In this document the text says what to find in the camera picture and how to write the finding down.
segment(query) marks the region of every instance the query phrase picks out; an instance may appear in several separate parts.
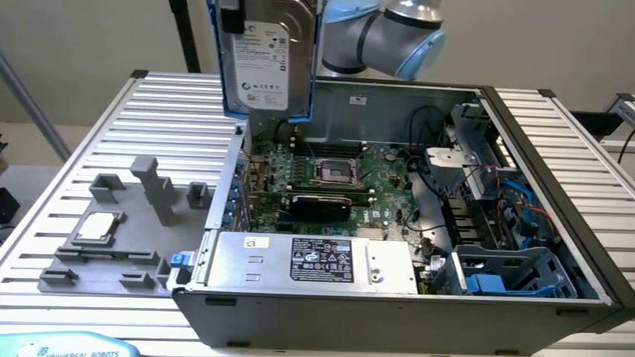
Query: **sticker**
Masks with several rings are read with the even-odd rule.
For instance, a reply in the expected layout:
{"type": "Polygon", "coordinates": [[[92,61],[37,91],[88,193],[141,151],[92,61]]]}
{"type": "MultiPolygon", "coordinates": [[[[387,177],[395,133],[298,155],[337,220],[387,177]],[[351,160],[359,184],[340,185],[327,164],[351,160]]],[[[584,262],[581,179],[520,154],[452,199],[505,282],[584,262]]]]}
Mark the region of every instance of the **sticker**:
{"type": "Polygon", "coordinates": [[[245,248],[264,248],[269,247],[269,238],[268,237],[245,237],[245,248]]]}
{"type": "Polygon", "coordinates": [[[234,35],[237,98],[250,108],[288,108],[288,33],[278,24],[245,21],[234,35]]]}
{"type": "Polygon", "coordinates": [[[353,283],[351,241],[293,238],[289,276],[294,281],[353,283]]]}
{"type": "Polygon", "coordinates": [[[353,106],[364,106],[365,105],[365,97],[356,97],[353,95],[351,95],[351,98],[348,99],[348,104],[352,104],[353,106]]]}

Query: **white wall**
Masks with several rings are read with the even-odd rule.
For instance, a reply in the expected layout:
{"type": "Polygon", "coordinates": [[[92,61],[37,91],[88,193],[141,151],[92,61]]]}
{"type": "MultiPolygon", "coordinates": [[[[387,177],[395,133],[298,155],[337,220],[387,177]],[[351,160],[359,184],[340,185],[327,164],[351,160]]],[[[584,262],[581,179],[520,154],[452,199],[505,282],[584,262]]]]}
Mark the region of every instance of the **white wall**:
{"type": "MultiPolygon", "coordinates": [[[[168,0],[0,0],[0,48],[53,123],[92,125],[133,69],[185,71],[168,0]]],[[[29,122],[1,80],[0,121],[29,122]]]]}
{"type": "Polygon", "coordinates": [[[444,0],[441,11],[425,80],[552,89],[577,110],[635,91],[633,0],[444,0]]]}
{"type": "MultiPolygon", "coordinates": [[[[635,91],[633,0],[444,0],[448,44],[423,80],[549,88],[599,110],[635,91]]],[[[190,0],[214,69],[204,0],[190,0]]],[[[0,0],[0,47],[54,123],[92,125],[134,68],[184,71],[168,0],[0,0]]],[[[0,121],[25,122],[0,83],[0,121]]]]}

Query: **green circuit board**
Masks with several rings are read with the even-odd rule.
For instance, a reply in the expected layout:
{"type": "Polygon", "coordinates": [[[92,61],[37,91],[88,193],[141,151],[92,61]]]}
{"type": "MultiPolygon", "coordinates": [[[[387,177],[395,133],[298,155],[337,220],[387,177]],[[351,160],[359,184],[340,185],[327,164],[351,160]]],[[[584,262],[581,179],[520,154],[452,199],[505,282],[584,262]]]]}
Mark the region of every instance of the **green circuit board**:
{"type": "Polygon", "coordinates": [[[261,142],[256,144],[253,153],[266,155],[269,170],[262,174],[273,178],[273,183],[268,191],[249,194],[252,231],[355,236],[359,228],[379,228],[388,239],[401,239],[397,211],[405,217],[415,209],[415,202],[412,191],[404,189],[407,169],[404,159],[396,158],[397,149],[391,149],[388,145],[371,145],[357,158],[331,159],[294,156],[282,146],[261,142]],[[387,161],[385,154],[392,154],[396,159],[387,161]],[[357,182],[349,185],[316,182],[315,162],[323,160],[351,161],[356,166],[357,182]],[[286,181],[292,181],[306,194],[351,199],[353,207],[349,219],[345,222],[293,222],[285,208],[296,193],[286,192],[286,181]],[[355,187],[359,192],[329,191],[340,187],[355,187]]]}

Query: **hard drive label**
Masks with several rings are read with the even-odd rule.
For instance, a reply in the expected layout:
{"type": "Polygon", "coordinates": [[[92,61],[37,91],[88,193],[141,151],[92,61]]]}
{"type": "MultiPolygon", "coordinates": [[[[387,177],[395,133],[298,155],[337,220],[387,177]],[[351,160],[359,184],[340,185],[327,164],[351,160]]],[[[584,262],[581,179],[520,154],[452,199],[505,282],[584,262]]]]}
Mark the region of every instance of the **hard drive label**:
{"type": "Polygon", "coordinates": [[[233,36],[237,97],[250,108],[288,108],[288,40],[281,25],[257,21],[233,36]]]}

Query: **hard drive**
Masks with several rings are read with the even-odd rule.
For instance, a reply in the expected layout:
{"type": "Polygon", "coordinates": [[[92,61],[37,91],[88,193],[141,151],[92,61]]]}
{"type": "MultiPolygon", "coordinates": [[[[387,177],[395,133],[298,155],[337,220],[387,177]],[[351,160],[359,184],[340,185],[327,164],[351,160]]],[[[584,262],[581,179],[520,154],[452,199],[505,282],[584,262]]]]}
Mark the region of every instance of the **hard drive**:
{"type": "Polygon", "coordinates": [[[319,5],[305,0],[209,3],[225,114],[311,117],[319,5]]]}

